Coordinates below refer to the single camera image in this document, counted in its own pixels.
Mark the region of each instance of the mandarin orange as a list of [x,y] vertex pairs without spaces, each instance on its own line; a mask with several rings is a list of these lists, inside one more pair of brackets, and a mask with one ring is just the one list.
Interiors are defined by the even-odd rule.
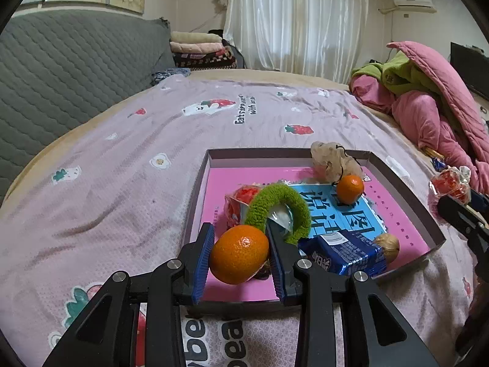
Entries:
[[364,190],[363,181],[358,175],[345,175],[336,186],[336,194],[343,204],[355,203]]
[[227,284],[240,284],[252,278],[268,259],[268,239],[250,225],[238,225],[225,232],[212,247],[209,267]]

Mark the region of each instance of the pink tray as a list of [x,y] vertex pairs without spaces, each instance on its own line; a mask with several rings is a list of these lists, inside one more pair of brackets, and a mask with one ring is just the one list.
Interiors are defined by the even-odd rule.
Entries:
[[[263,153],[260,150],[267,151],[267,158],[261,157]],[[223,153],[223,150],[209,150],[201,169],[199,194],[194,203],[195,215],[191,217],[192,235],[188,241],[195,238],[204,222],[214,225],[216,240],[226,231],[224,195],[234,192],[241,185],[268,184],[278,180],[297,182],[314,176],[309,150],[291,149],[292,156],[284,159],[281,156],[285,150],[244,149],[240,153],[238,149],[233,149],[233,153],[230,150],[226,150],[227,153]],[[400,242],[398,258],[389,265],[388,272],[378,276],[387,278],[439,247],[444,237],[426,209],[380,159],[369,152],[349,153],[359,160],[364,173],[371,179],[365,182],[365,194],[376,203],[376,212],[389,233],[397,236]],[[209,271],[202,300],[243,302],[277,300],[277,297],[271,277],[267,280],[251,279],[235,286],[222,283]]]

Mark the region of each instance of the metal screw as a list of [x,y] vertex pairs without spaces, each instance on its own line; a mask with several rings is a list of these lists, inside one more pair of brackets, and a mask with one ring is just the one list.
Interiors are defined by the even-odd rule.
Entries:
[[312,262],[309,259],[299,259],[297,261],[297,266],[302,269],[309,269],[312,266]]
[[353,273],[353,277],[357,281],[367,281],[368,274],[366,274],[365,272],[355,272]]
[[126,279],[126,274],[124,272],[116,272],[112,275],[112,280],[116,283]]
[[180,266],[182,266],[182,262],[178,259],[171,259],[168,261],[166,264],[170,269],[178,269]]

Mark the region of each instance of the pink bedsheet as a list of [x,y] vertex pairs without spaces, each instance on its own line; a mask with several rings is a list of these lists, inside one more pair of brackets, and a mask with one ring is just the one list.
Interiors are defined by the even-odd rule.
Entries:
[[[27,367],[42,365],[113,272],[149,272],[178,255],[207,149],[340,142],[397,160],[426,204],[432,167],[348,92],[191,78],[169,77],[129,102],[52,161],[51,173],[18,205],[2,210],[0,327]],[[465,241],[453,228],[442,230],[447,242],[438,251],[382,288],[449,366],[469,310],[473,267]],[[144,324],[144,308],[139,320]],[[228,365],[223,322],[202,321],[209,358],[199,364]],[[247,365],[292,367],[298,322],[297,312],[242,319]]]

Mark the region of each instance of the blue book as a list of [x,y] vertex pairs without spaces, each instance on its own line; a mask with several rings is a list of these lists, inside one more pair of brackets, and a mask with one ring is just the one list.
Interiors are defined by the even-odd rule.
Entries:
[[364,196],[349,206],[339,201],[336,187],[333,185],[290,185],[290,187],[302,196],[311,212],[309,238],[344,229],[361,233],[373,240],[387,232],[382,220],[370,208]]

